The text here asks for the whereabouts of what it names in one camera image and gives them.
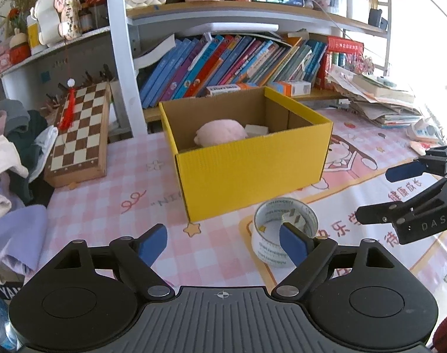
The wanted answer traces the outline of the clear printed tape roll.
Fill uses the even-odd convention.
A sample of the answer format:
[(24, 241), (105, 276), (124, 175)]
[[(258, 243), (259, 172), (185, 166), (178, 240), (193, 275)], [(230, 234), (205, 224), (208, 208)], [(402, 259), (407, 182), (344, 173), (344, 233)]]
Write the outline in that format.
[(286, 197), (271, 199), (255, 212), (251, 247), (260, 261), (286, 268), (305, 260), (317, 232), (317, 216), (308, 205)]

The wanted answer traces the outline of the white sponge block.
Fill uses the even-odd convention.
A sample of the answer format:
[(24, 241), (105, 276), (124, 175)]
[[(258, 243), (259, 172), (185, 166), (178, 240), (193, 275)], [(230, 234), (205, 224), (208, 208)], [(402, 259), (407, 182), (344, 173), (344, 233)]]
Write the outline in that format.
[(266, 126), (247, 124), (245, 126), (245, 131), (247, 133), (248, 138), (258, 137), (258, 136), (266, 136), (269, 134), (269, 128)]

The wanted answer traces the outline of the pink plush toy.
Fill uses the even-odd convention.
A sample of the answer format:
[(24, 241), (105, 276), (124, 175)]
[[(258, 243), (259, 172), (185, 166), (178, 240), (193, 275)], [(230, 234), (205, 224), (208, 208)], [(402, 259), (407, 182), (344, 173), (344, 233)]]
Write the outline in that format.
[(246, 139), (245, 128), (233, 119), (217, 119), (205, 123), (195, 133), (194, 142), (200, 147), (211, 147)]

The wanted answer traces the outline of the stack of papers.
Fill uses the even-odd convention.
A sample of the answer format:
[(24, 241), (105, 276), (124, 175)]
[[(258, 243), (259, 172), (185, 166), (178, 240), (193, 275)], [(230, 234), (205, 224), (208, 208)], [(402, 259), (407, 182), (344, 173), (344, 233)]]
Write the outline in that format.
[(381, 84), (379, 76), (355, 74), (333, 65), (326, 81), (349, 100), (350, 109), (381, 128), (407, 127), (422, 117), (414, 95)]

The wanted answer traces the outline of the wooden chess board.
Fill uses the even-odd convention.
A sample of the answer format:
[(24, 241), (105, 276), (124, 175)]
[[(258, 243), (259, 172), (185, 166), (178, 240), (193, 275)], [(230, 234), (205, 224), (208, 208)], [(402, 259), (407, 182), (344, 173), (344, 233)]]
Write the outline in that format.
[(58, 108), (54, 121), (58, 137), (44, 168), (44, 179), (54, 188), (106, 176), (110, 84), (103, 81), (75, 89), (72, 125), (67, 131), (58, 129), (65, 101)]

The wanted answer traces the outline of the yellow cardboard box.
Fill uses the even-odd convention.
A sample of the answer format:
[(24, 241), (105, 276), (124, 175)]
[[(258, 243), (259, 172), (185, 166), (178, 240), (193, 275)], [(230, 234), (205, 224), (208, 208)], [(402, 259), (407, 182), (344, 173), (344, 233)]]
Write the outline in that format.
[[(206, 220), (307, 187), (322, 178), (333, 122), (270, 88), (166, 101), (159, 106), (187, 217)], [(265, 136), (211, 147), (205, 124), (233, 119)]]

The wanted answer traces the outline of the red tassel ornament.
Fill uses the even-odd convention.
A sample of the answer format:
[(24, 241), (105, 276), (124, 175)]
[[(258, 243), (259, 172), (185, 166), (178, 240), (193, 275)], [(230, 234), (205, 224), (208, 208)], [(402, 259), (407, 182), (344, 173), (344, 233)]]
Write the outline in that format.
[(76, 98), (76, 89), (75, 89), (75, 79), (70, 78), (67, 81), (67, 87), (68, 87), (68, 96), (66, 99), (66, 109), (63, 112), (63, 115), (61, 117), (61, 121), (58, 125), (58, 129), (60, 131), (67, 131), (73, 122), (73, 114), (74, 114), (74, 106), (75, 106), (75, 98)]

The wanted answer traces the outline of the blue white medicine box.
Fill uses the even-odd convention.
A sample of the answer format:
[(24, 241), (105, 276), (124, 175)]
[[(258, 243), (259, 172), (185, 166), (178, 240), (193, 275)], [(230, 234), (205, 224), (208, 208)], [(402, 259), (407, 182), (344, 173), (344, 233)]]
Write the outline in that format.
[(307, 81), (275, 81), (268, 87), (285, 96), (296, 97), (310, 95), (312, 85)]

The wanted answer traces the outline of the pile of clothes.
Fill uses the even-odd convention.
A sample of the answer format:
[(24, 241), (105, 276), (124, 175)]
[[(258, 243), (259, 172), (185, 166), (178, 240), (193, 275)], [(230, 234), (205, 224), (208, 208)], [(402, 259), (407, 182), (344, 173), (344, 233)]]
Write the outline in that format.
[(39, 111), (0, 101), (0, 266), (18, 275), (38, 268), (53, 194), (42, 173), (57, 139)]

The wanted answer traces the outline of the white orange toothbrush box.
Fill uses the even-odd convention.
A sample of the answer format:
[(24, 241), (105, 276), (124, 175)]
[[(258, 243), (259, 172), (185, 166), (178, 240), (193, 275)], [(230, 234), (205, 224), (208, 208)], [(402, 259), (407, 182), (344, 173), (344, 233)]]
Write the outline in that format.
[(208, 86), (205, 89), (205, 96), (217, 96), (220, 94), (230, 93), (230, 92), (238, 92), (242, 90), (248, 89), (257, 89), (258, 85), (252, 83), (236, 83), (236, 84), (222, 84), (215, 86)]

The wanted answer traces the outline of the row of leaning books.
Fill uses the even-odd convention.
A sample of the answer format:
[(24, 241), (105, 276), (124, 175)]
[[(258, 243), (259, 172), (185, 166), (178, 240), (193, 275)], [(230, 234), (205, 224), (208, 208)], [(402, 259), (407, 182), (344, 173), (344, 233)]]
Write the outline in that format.
[(327, 45), (313, 38), (281, 40), (256, 34), (213, 34), (162, 42), (136, 60), (143, 109), (204, 96), (208, 86), (275, 81), (319, 82)]

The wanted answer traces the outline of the white metal bookshelf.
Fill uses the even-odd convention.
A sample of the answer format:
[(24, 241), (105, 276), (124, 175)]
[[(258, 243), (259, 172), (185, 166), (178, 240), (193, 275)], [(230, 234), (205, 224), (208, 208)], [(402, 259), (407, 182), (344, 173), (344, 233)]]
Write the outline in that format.
[(288, 34), (304, 29), (320, 34), (357, 31), (375, 37), (391, 36), (386, 29), (330, 14), (325, 8), (268, 2), (179, 2), (130, 10), (125, 0), (101, 0), (93, 14), (90, 31), (74, 38), (56, 37), (50, 46), (1, 70), (0, 100), (19, 100), (26, 109), (40, 109), (48, 95), (57, 92), (59, 84), (71, 78), (81, 83), (87, 72), (110, 65), (117, 132), (137, 136), (148, 130), (136, 83), (138, 59), (171, 35), (219, 29)]

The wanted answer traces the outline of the white cat figurine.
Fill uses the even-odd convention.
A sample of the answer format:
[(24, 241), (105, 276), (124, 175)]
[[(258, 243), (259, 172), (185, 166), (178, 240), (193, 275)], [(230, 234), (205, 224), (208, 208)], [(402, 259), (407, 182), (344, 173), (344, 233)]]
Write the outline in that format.
[(81, 37), (80, 8), (80, 0), (37, 0), (31, 17), (38, 24), (40, 44), (51, 47)]

